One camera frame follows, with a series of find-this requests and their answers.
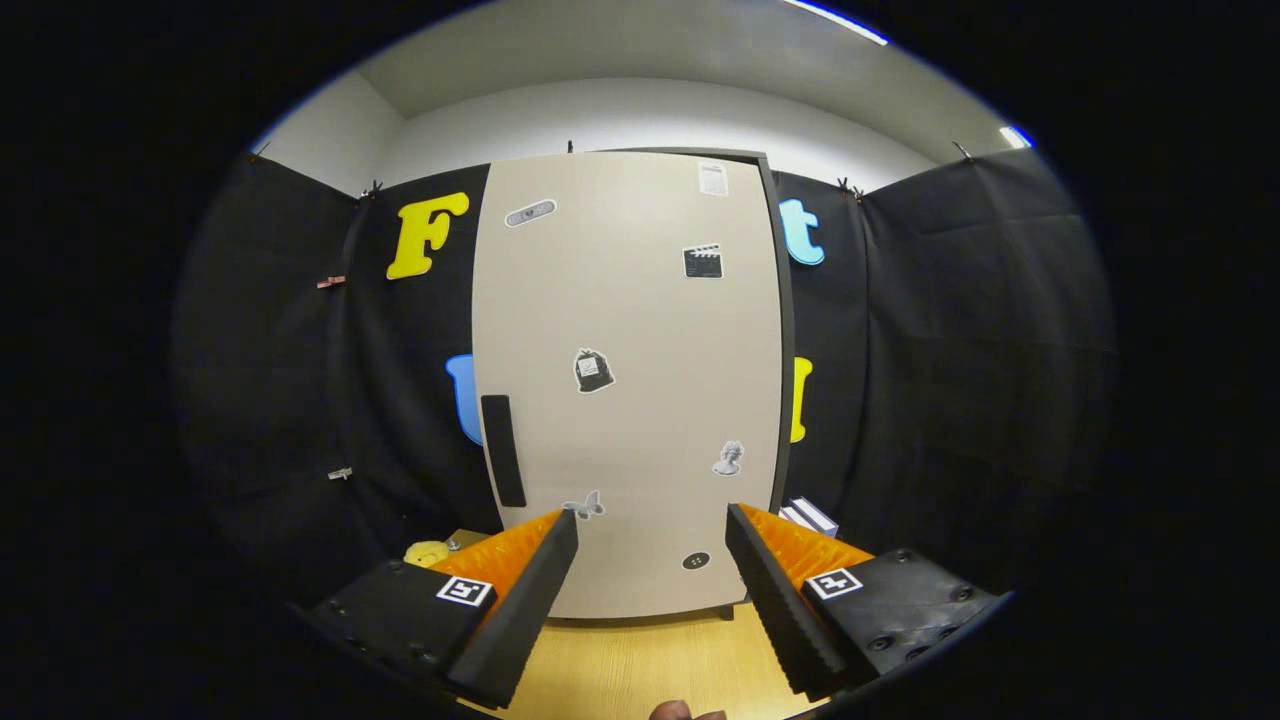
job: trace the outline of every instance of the beige cabinet door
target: beige cabinet door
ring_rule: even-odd
[[[504,525],[580,511],[553,618],[742,601],[726,505],[769,506],[791,363],[755,165],[654,152],[494,163],[472,352],[476,393],[509,402],[524,506],[503,503],[498,414],[481,416]]]

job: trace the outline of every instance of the butterfly sticker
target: butterfly sticker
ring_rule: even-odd
[[[576,512],[579,520],[590,520],[591,515],[604,515],[604,506],[600,505],[600,491],[598,489],[593,489],[591,495],[586,496],[586,502],[570,501],[563,507]]]

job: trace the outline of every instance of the black fabric backdrop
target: black fabric backdrop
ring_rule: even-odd
[[[419,539],[502,529],[444,370],[471,352],[486,178],[479,165],[356,201],[244,163],[193,250],[174,356],[188,451],[224,528],[301,602]],[[796,355],[814,369],[786,498],[870,552],[914,546],[993,592],[1029,580],[1039,543],[1076,520],[1108,416],[1115,338],[1079,211],[1033,151],[861,204],[773,178],[826,251],[791,263]],[[388,281],[399,210],[454,192],[470,208],[426,250],[430,270]],[[316,290],[329,274],[347,282]],[[328,479],[342,466],[349,479]]]
[[[805,436],[791,443],[783,505],[803,496],[835,518],[845,479],[854,469],[863,414],[867,241],[851,195],[777,170],[773,182],[778,202],[800,200],[805,211],[818,218],[818,227],[809,228],[809,240],[826,254],[818,265],[790,261],[795,352],[813,363],[813,372],[805,379],[801,404]]]
[[[356,470],[407,506],[436,506],[436,536],[458,527],[502,530],[484,448],[462,432],[444,370],[449,357],[471,352],[471,268],[488,177],[489,167],[477,165],[379,191],[344,286]],[[470,208],[451,218],[439,250],[426,250],[431,268],[388,281],[401,208],[454,192],[465,192]],[[428,529],[402,542],[424,539]]]
[[[1061,532],[1087,532],[1071,525],[1111,410],[1089,231],[1030,150],[920,173],[863,208],[870,343],[842,534],[914,546],[993,592],[1034,582]]]
[[[233,165],[173,315],[180,432],[200,493],[261,578],[300,602],[384,553],[343,482],[326,393],[333,293],[356,201],[270,160]]]

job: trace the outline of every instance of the white ceiling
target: white ceiling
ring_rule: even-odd
[[[1005,150],[1007,124],[888,38],[879,46],[781,0],[495,0],[360,67],[406,119],[544,82],[652,77],[813,105],[937,161]]]

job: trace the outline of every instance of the black door handle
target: black door handle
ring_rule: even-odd
[[[511,425],[511,398],[506,395],[480,396],[484,413],[484,439],[493,468],[493,484],[503,507],[525,507],[525,483],[520,479],[516,457],[516,432]]]

